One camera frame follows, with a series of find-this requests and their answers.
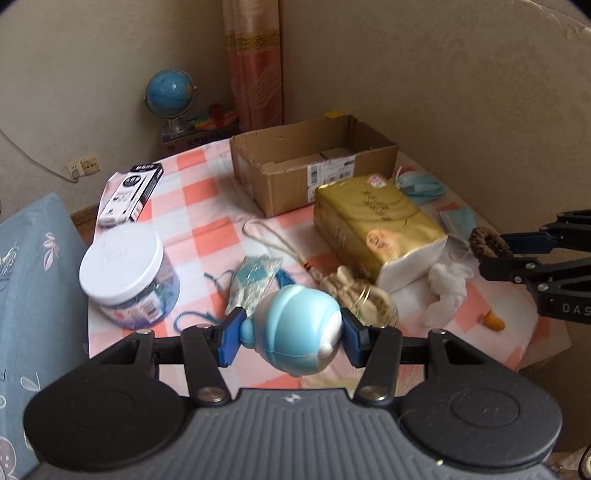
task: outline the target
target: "jar label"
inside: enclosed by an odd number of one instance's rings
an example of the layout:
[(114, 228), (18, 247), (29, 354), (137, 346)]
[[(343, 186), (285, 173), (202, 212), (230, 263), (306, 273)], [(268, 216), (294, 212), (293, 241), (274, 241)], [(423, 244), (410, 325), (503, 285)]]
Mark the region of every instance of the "jar label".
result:
[(155, 291), (150, 292), (138, 303), (125, 309), (112, 309), (109, 307), (102, 307), (105, 313), (118, 319), (120, 322), (134, 322), (140, 319), (147, 319), (150, 323), (154, 323), (164, 313), (162, 301)]

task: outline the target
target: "globe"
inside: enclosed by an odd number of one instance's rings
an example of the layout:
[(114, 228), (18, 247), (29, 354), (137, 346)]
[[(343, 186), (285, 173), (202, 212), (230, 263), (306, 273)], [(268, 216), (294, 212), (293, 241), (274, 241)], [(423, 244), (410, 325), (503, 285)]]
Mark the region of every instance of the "globe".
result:
[(182, 70), (163, 70), (150, 80), (145, 102), (154, 115), (174, 119), (189, 110), (194, 91), (189, 74)]

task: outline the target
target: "curtain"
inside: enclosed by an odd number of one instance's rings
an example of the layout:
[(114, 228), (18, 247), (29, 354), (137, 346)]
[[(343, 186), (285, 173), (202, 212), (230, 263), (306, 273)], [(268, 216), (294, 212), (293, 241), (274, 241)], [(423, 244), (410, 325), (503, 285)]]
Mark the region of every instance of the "curtain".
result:
[(223, 0), (223, 17), (240, 129), (281, 125), (278, 0)]

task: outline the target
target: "pink checkered tablecloth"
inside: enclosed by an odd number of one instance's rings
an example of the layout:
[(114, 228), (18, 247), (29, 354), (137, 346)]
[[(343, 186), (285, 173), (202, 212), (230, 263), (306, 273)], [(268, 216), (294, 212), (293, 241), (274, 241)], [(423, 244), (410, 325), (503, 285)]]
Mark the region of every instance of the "pink checkered tablecloth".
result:
[[(398, 162), (419, 168), (403, 153)], [(204, 277), (204, 273), (219, 276), (226, 270), (235, 270), (245, 255), (268, 254), (283, 257), (285, 268), (294, 279), (313, 287), (314, 283), (304, 269), (291, 257), (269, 249), (244, 237), (242, 225), (253, 217), (262, 217), (260, 210), (242, 190), (234, 178), (227, 140), (166, 158), (161, 161), (164, 175), (158, 182), (152, 197), (139, 217), (149, 222), (163, 240), (166, 254), (180, 279), (181, 290), (177, 305), (168, 317), (153, 330), (157, 336), (176, 335), (174, 319), (181, 312), (197, 310), (223, 316), (225, 295)], [(118, 187), (123, 174), (115, 174), (107, 183), (100, 207)], [(449, 204), (463, 204), (452, 192), (431, 202), (424, 209), (436, 218), (437, 211)], [(316, 232), (312, 218), (313, 208), (308, 206), (268, 219), (275, 229), (324, 273), (334, 271), (340, 264), (322, 237)], [(97, 228), (95, 237), (101, 234)], [(275, 239), (265, 230), (259, 234), (273, 242)], [(464, 260), (476, 271), (476, 263), (469, 257)], [(229, 285), (229, 275), (222, 279)], [(535, 306), (521, 286), (508, 283), (487, 282), (479, 275), (468, 285), (468, 298), (454, 320), (446, 328), (488, 355), (517, 369), (548, 358), (570, 346), (570, 339), (563, 322), (538, 319)], [(421, 315), (435, 297), (430, 292), (426, 278), (417, 280), (393, 295), (400, 314), (400, 329), (405, 335), (424, 336), (427, 329), (421, 326)], [(502, 332), (492, 332), (478, 323), (478, 317), (492, 309), (506, 324)], [(185, 316), (182, 327), (204, 320)], [(94, 305), (89, 306), (89, 350), (96, 355), (117, 342), (129, 331), (109, 322)], [(351, 375), (352, 367), (341, 352), (329, 367), (332, 378)], [(221, 369), (228, 387), (235, 394), (240, 387), (299, 388), (301, 380), (289, 377), (274, 369), (253, 350), (240, 348), (230, 367)], [(402, 374), (416, 375), (417, 370), (402, 370)], [(184, 371), (180, 367), (165, 365), (161, 368), (161, 380), (180, 394), (187, 394)]]

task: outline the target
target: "wall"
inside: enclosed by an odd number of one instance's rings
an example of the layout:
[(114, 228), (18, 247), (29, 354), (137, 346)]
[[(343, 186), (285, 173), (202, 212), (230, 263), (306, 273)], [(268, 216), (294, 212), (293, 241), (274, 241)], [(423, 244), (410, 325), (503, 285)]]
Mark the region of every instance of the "wall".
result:
[(102, 168), (68, 183), (0, 135), (2, 219), (48, 192), (70, 212), (83, 209), (114, 171), (158, 158), (163, 121), (146, 111), (143, 95), (162, 69), (193, 77), (193, 111), (232, 106), (216, 1), (16, 0), (0, 16), (0, 66), (0, 127), (52, 168), (90, 153)]
[[(282, 1), (285, 119), (354, 113), (501, 231), (589, 208), (591, 31), (545, 2)], [(563, 407), (563, 449), (591, 442), (591, 326), (571, 333), (527, 373)]]

